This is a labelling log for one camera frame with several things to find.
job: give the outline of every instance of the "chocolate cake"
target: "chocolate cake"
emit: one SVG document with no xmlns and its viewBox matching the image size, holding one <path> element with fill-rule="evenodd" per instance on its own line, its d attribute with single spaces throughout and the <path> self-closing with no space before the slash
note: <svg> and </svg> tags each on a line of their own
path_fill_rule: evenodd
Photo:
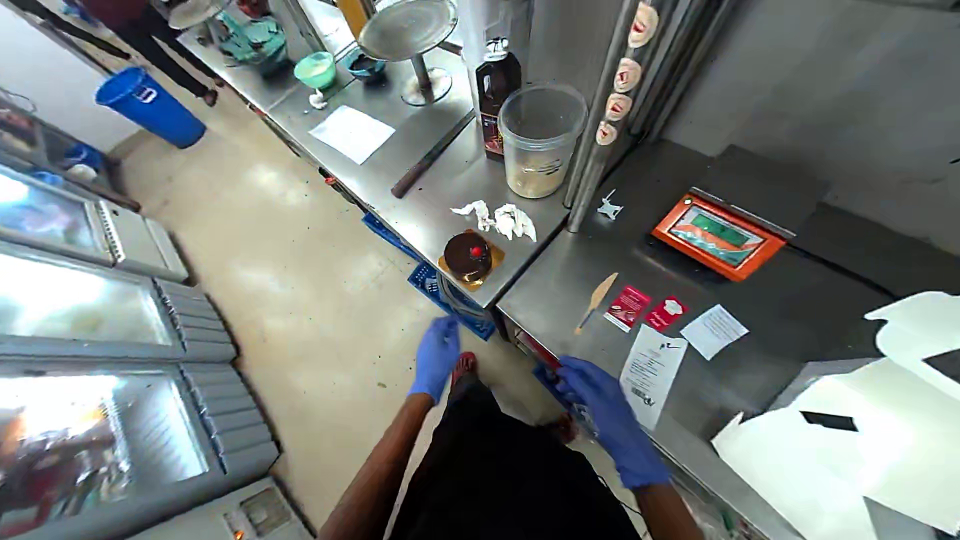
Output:
<svg viewBox="0 0 960 540">
<path fill-rule="evenodd" d="M 480 234 L 460 233 L 444 248 L 444 260 L 450 273 L 462 282 L 482 280 L 491 269 L 490 244 Z"/>
</svg>

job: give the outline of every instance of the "stainless steel table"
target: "stainless steel table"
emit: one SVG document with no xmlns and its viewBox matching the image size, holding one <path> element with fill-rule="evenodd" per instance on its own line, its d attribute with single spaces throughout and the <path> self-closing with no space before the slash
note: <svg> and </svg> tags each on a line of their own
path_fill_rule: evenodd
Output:
<svg viewBox="0 0 960 540">
<path fill-rule="evenodd" d="M 193 27 L 187 30 L 177 41 L 197 56 L 221 79 L 232 86 L 243 98 L 262 112 L 269 111 L 274 105 L 277 105 L 284 98 L 293 93 L 298 88 L 305 88 L 300 81 L 294 77 L 294 65 L 282 67 L 271 77 L 264 79 L 256 69 L 246 65 L 227 65 L 224 54 L 212 45 L 201 45 L 197 41 L 200 34 L 199 27 Z M 353 76 L 346 71 L 343 66 L 337 65 L 337 79 L 332 88 L 324 91 L 325 95 L 333 95 L 337 91 L 353 82 Z"/>
<path fill-rule="evenodd" d="M 526 237 L 510 241 L 496 232 L 483 233 L 503 250 L 504 260 L 479 289 L 462 289 L 481 307 L 491 307 L 560 229 L 567 214 L 563 189 L 538 200 L 514 194 L 507 187 L 503 163 L 485 157 L 479 129 L 471 126 L 450 143 L 402 199 L 394 197 L 390 188 L 396 181 L 472 108 L 467 70 L 460 58 L 440 49 L 425 56 L 427 63 L 443 67 L 453 75 L 450 92 L 428 107 L 411 107 L 400 100 L 399 86 L 413 74 L 410 63 L 401 62 L 387 64 L 385 85 L 351 83 L 330 98 L 325 110 L 304 113 L 309 109 L 306 99 L 310 90 L 298 87 L 267 113 L 302 156 L 336 177 L 361 205 L 435 267 L 451 236 L 468 228 L 476 229 L 475 217 L 454 214 L 451 208 L 483 199 L 491 212 L 504 203 L 513 203 L 526 211 L 537 227 L 538 242 Z M 308 133 L 343 105 L 396 129 L 362 165 Z"/>
<path fill-rule="evenodd" d="M 750 333 L 710 362 L 687 349 L 651 435 L 685 474 L 769 538 L 799 538 L 709 440 L 737 412 L 764 411 L 806 361 L 881 356 L 873 344 L 877 323 L 862 315 L 889 299 L 788 249 L 746 281 L 730 282 L 653 238 L 649 232 L 708 164 L 706 156 L 665 141 L 632 153 L 595 201 L 599 206 L 616 188 L 612 201 L 625 206 L 616 221 L 592 210 L 580 233 L 559 233 L 497 307 L 554 355 L 579 356 L 619 376 L 639 323 L 627 334 L 595 314 L 583 334 L 573 333 L 593 288 L 610 273 L 620 275 L 600 309 L 626 284 L 653 303 L 675 295 L 687 307 L 665 331 L 670 336 L 723 305 Z"/>
</svg>

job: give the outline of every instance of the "orange digital scale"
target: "orange digital scale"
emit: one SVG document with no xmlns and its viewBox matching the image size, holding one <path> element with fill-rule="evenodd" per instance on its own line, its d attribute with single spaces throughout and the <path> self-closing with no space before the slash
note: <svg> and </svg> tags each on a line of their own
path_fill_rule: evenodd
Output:
<svg viewBox="0 0 960 540">
<path fill-rule="evenodd" d="M 687 193 L 652 235 L 735 281 L 742 282 L 786 241 Z"/>
<path fill-rule="evenodd" d="M 800 167 L 731 145 L 651 234 L 742 282 L 796 237 L 826 192 Z"/>
</svg>

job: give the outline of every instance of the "blue latex glove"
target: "blue latex glove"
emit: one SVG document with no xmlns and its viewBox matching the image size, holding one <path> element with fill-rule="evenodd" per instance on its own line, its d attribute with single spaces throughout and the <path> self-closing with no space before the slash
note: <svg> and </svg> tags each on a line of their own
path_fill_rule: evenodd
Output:
<svg viewBox="0 0 960 540">
<path fill-rule="evenodd" d="M 417 347 L 417 375 L 407 394 L 429 394 L 440 402 L 446 380 L 460 357 L 460 325 L 452 316 L 434 319 Z"/>
<path fill-rule="evenodd" d="M 557 390 L 572 403 L 589 408 L 597 439 L 613 458 L 623 485 L 634 489 L 668 483 L 670 474 L 627 405 L 620 382 L 580 358 L 561 356 L 560 363 L 563 367 L 557 374 L 562 380 Z"/>
</svg>

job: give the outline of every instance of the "concrete floor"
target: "concrete floor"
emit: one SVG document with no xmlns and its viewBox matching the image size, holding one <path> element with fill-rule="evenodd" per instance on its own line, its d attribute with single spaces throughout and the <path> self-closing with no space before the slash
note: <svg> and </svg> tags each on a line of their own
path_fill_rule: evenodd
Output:
<svg viewBox="0 0 960 540">
<path fill-rule="evenodd" d="M 208 131 L 186 150 L 139 137 L 124 152 L 126 190 L 174 235 L 223 313 L 241 351 L 235 365 L 282 446 L 274 474 L 319 527 L 393 419 L 413 380 L 420 336 L 442 312 L 406 282 L 413 261 L 371 233 L 361 210 L 235 95 L 222 91 L 209 109 L 154 76 Z M 532 360 L 496 335 L 490 342 L 461 335 L 504 410 L 534 424 L 560 414 L 530 375 Z M 407 478 L 442 411 L 443 404 L 427 418 Z M 599 446 L 573 446 L 619 486 Z M 614 491 L 636 507 L 628 491 Z"/>
</svg>

